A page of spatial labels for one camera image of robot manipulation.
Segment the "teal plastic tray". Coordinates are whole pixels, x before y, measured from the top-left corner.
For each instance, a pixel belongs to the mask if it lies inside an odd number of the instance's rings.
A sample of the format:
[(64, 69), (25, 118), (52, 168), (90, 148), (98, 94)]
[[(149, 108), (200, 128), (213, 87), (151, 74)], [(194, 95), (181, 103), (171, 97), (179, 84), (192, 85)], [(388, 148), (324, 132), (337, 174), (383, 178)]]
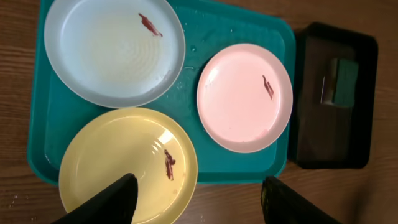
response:
[[(75, 134), (106, 112), (69, 90), (53, 71), (45, 53), (44, 23), (52, 0), (40, 2), (35, 70), (30, 107), (27, 161), (34, 174), (57, 184), (62, 157)], [(279, 175), (287, 161), (289, 132), (259, 152), (231, 152), (212, 140), (198, 117), (197, 83), (205, 64), (221, 49), (252, 43), (271, 51), (294, 75), (295, 37), (283, 20), (215, 1), (172, 1), (182, 23), (186, 59), (174, 85), (150, 109), (174, 119), (190, 136), (198, 158), (201, 184), (260, 183)]]

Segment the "yellow plate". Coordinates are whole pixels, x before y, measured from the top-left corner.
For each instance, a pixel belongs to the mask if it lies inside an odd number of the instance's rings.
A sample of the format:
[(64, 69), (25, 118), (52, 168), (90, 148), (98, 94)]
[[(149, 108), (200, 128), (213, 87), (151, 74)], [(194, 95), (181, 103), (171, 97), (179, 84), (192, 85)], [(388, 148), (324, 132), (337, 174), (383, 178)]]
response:
[(70, 213), (122, 176), (134, 174), (133, 223), (174, 223), (195, 191), (198, 162), (183, 128), (147, 108), (107, 112), (82, 128), (62, 159), (58, 186)]

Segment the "pink plate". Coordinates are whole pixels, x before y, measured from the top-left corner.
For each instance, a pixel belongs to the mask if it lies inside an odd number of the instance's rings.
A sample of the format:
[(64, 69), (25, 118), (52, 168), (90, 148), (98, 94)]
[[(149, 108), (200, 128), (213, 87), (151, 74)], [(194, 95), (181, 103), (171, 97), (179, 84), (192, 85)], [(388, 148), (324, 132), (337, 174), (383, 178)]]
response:
[(252, 153), (270, 146), (287, 127), (292, 105), (286, 68), (258, 45), (235, 44), (219, 51), (198, 81), (203, 127), (229, 151)]

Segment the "black plastic tray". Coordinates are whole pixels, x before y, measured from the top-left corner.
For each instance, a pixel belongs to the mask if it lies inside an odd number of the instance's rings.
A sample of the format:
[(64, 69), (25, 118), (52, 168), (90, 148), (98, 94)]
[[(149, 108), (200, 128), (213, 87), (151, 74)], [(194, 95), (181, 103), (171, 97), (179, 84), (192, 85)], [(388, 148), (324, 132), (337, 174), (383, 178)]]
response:
[[(294, 104), (288, 158), (303, 169), (362, 169), (368, 164), (379, 48), (374, 37), (321, 22), (296, 33)], [(359, 64), (355, 104), (321, 103), (333, 58)]]

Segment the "light blue plate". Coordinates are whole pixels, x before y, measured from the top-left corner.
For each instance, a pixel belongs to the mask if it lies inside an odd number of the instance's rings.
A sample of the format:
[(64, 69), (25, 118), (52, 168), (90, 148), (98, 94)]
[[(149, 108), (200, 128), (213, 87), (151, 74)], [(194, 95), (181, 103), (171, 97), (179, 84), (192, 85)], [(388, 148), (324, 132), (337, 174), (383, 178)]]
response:
[(44, 45), (59, 79), (108, 108), (142, 106), (177, 80), (185, 36), (166, 0), (54, 0)]

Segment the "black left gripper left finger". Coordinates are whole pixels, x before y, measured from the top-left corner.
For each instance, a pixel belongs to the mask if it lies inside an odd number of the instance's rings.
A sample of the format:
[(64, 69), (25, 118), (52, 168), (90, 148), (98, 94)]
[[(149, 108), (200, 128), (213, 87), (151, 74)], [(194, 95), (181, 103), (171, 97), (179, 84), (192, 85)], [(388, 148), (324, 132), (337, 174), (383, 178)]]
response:
[(53, 224), (131, 224), (137, 198), (137, 179), (128, 173)]

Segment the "green yellow sponge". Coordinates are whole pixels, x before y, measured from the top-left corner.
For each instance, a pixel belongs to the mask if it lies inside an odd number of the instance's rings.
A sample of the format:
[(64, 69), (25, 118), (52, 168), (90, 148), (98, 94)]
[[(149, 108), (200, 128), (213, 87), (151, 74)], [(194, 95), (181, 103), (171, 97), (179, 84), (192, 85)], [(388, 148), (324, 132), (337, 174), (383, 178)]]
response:
[(341, 108), (355, 104), (355, 89), (359, 64), (345, 58), (333, 58), (323, 77), (321, 103)]

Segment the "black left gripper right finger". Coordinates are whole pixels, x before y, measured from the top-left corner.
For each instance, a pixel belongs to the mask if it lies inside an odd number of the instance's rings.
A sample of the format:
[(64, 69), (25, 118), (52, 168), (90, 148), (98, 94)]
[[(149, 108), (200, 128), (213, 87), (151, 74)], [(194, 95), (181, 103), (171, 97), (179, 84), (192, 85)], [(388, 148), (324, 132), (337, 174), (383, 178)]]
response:
[(340, 224), (274, 176), (262, 183), (261, 206), (266, 224)]

